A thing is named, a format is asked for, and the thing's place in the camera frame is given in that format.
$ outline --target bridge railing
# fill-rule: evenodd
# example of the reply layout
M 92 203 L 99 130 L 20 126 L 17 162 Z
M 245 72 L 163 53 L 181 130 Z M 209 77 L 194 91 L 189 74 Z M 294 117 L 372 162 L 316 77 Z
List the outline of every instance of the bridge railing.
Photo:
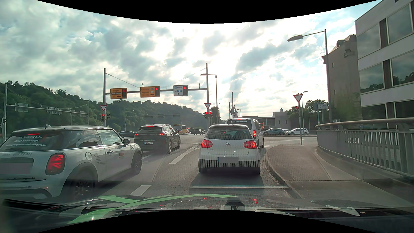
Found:
M 315 127 L 322 149 L 414 177 L 414 117 L 335 122 Z

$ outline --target taillight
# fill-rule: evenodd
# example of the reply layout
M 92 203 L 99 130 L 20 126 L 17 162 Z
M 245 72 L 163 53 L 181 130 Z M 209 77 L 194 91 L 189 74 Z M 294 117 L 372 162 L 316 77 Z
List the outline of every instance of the taillight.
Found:
M 203 140 L 203 142 L 201 143 L 201 148 L 210 148 L 213 146 L 213 142 L 209 141 L 209 140 Z
M 46 175 L 59 174 L 65 168 L 65 156 L 63 154 L 54 154 L 49 158 L 46 165 Z
M 244 146 L 244 148 L 247 148 L 247 149 L 256 149 L 257 148 L 256 142 L 254 140 L 245 142 L 243 144 L 243 146 Z

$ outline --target yield sign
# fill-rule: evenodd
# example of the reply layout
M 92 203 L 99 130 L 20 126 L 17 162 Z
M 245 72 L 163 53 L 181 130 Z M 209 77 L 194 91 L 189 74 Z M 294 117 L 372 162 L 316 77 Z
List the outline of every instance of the yield sign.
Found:
M 107 105 L 101 105 L 102 111 L 105 111 Z
M 302 95 L 303 94 L 297 94 L 297 95 L 294 95 L 293 97 L 295 97 L 296 101 L 299 103 L 299 101 L 302 99 Z

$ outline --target blurred license plate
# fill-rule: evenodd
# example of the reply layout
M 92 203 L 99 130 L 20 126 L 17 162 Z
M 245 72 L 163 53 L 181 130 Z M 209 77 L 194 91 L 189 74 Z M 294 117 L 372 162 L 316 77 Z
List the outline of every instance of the blurred license plate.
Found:
M 219 157 L 219 163 L 238 163 L 238 157 Z
M 0 163 L 0 174 L 30 174 L 30 163 Z

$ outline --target cloudy sky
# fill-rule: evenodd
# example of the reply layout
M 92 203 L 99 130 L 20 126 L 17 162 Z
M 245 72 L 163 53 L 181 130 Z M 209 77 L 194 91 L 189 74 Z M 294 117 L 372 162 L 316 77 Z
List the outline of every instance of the cloudy sky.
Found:
M 380 1 L 287 19 L 235 24 L 179 24 L 127 19 L 74 10 L 36 0 L 0 0 L 0 82 L 34 82 L 102 101 L 106 88 L 189 85 L 206 87 L 217 73 L 218 102 L 227 112 L 231 92 L 243 115 L 266 117 L 307 100 L 327 100 L 323 33 L 287 42 L 298 34 L 327 30 L 328 50 L 355 34 L 355 20 Z M 210 102 L 216 102 L 209 75 Z M 205 111 L 205 91 L 188 97 L 161 92 L 155 102 Z M 129 101 L 146 101 L 129 94 Z

